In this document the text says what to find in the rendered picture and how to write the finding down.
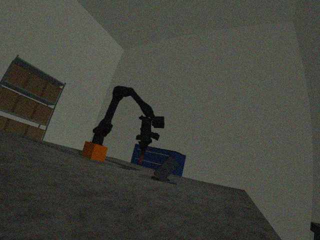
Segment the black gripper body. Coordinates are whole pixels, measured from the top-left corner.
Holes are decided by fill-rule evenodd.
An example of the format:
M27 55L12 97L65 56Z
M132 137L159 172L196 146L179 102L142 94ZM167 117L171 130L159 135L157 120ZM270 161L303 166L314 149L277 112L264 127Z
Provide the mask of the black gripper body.
M141 126L140 135L136 136L136 140L140 140L141 142L152 143L151 137L148 137L148 132L151 131L151 127Z

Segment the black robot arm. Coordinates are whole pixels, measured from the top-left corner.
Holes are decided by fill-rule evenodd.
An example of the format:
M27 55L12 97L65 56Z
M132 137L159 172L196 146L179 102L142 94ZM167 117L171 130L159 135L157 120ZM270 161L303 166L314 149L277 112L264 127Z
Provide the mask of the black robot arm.
M123 97L132 96L132 98L137 102L137 104L140 106L142 112L145 116L141 115L139 117L141 122L141 127L150 127L151 125L154 128L164 128L165 126L165 120L164 116L155 116L154 111L151 108L150 105L145 103L139 95L134 91L132 87L125 87L125 86L115 86L113 88L112 92L112 100L110 102L110 105L107 109L107 113L104 117L104 119L99 123L97 127L93 129L93 140L91 143L98 144L100 146L103 146L104 137L107 136L107 134L112 131L113 125L112 125L112 119L113 115L115 113L115 110L119 104L119 101L123 99ZM158 141L160 135L158 133L148 131L147 134L148 137L151 137Z

